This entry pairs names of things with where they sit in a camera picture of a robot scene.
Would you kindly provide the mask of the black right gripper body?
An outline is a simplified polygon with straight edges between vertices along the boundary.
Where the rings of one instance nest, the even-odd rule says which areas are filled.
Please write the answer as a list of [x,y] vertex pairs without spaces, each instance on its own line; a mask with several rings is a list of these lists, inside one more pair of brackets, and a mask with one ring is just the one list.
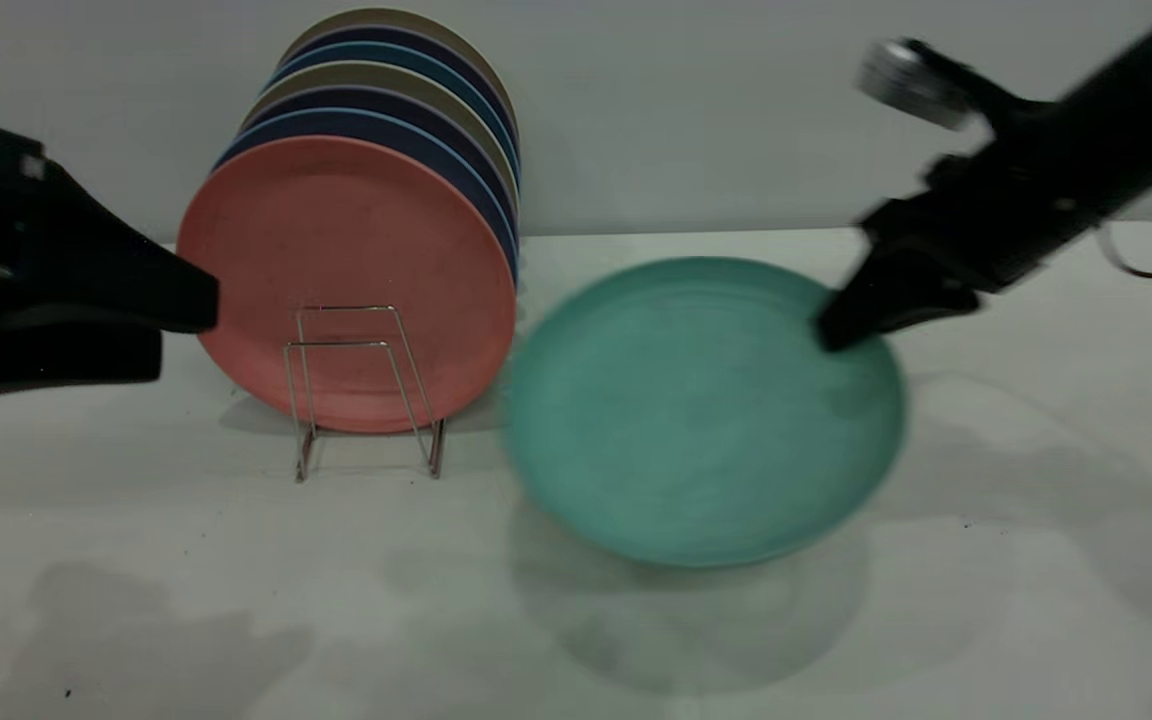
[[955,281],[1000,291],[1149,190],[1151,149],[1144,111],[1059,103],[861,225],[879,249],[927,255]]

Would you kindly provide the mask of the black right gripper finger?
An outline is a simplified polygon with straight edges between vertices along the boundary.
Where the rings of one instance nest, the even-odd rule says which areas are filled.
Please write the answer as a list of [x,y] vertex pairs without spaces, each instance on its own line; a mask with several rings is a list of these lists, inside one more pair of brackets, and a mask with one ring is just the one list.
[[869,338],[978,313],[978,293],[931,270],[861,268],[823,306],[823,348],[844,351]]
[[942,318],[942,268],[920,238],[876,237],[814,319],[824,346],[855,346]]

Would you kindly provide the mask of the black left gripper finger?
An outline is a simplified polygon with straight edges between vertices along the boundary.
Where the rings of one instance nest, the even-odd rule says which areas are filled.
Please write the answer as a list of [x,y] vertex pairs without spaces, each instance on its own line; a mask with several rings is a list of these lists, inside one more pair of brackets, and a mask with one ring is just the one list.
[[0,397],[79,386],[156,382],[162,333],[124,323],[67,323],[0,331]]
[[3,329],[127,323],[200,334],[218,323],[214,275],[142,236],[78,184],[47,185],[9,285]]

